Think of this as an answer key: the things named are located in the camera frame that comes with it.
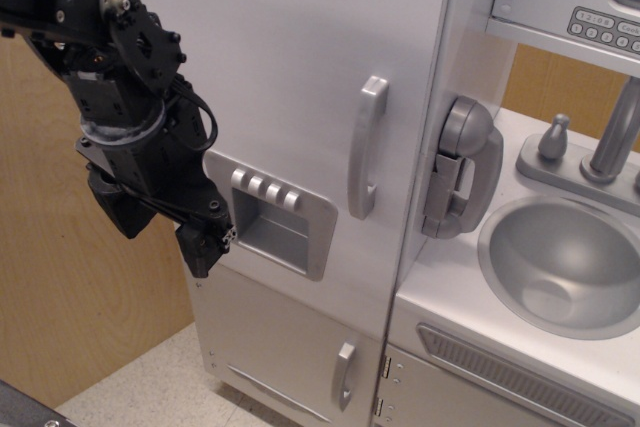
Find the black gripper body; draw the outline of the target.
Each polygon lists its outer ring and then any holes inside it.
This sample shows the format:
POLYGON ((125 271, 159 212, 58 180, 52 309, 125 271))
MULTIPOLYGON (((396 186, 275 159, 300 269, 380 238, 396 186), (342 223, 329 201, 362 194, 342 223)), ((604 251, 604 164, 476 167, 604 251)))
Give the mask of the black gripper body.
POLYGON ((76 149, 157 214, 183 224, 231 225, 226 201, 203 170, 215 120, 167 119, 147 129, 81 121, 76 149))

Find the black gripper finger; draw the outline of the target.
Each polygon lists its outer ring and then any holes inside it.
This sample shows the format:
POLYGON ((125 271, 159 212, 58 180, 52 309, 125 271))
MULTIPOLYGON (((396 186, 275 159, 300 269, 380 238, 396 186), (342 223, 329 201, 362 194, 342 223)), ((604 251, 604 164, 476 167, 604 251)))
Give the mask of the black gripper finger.
POLYGON ((207 278, 211 268, 230 251, 236 228, 221 231, 211 225, 183 224, 175 231, 180 251, 194 278, 207 278))
POLYGON ((156 212, 128 194, 95 164, 88 163, 88 186, 98 205, 127 239, 135 238, 155 217, 156 212))

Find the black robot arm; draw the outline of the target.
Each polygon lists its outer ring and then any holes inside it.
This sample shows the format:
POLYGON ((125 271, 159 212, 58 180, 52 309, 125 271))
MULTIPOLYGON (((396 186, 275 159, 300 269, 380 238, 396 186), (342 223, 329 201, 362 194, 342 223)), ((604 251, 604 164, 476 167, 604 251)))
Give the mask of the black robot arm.
POLYGON ((142 0, 1 0, 1 33, 22 37, 70 91, 89 187, 116 228, 134 238, 154 216, 171 219, 191 274, 206 277, 236 231, 203 169, 218 127, 179 71, 180 35, 142 0))

